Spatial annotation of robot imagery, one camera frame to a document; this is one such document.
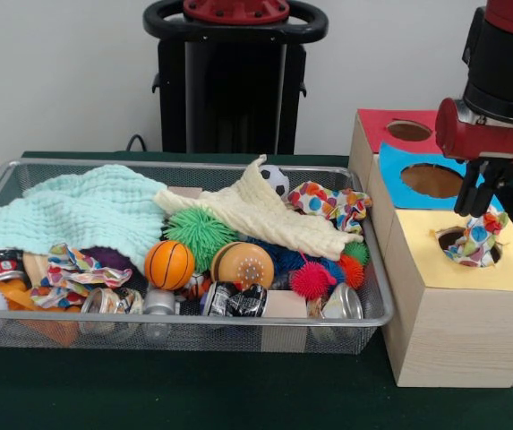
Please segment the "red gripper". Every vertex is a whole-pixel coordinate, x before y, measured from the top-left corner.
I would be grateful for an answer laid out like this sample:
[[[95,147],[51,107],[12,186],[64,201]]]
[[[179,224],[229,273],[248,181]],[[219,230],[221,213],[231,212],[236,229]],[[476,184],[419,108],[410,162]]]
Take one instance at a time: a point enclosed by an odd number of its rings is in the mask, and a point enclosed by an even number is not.
[[[435,121],[436,143],[449,159],[466,163],[454,212],[462,217],[483,215],[500,187],[506,163],[513,163],[513,124],[481,116],[462,99],[444,99]]]

